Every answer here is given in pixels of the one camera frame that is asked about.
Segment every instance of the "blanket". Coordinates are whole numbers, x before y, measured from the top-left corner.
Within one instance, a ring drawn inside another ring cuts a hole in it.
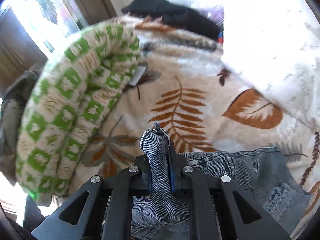
[[[82,154],[67,195],[93,175],[112,176],[132,165],[143,154],[143,131],[160,122],[180,153],[278,147],[295,181],[313,193],[292,236],[299,235],[320,203],[319,131],[231,73],[220,60],[220,44],[161,25],[144,29],[134,17],[118,23],[139,37],[139,64],[148,68],[136,87],[125,90]]]
[[[121,25],[83,29],[44,66],[23,113],[17,181],[37,205],[63,196],[77,162],[137,67],[139,40]]]

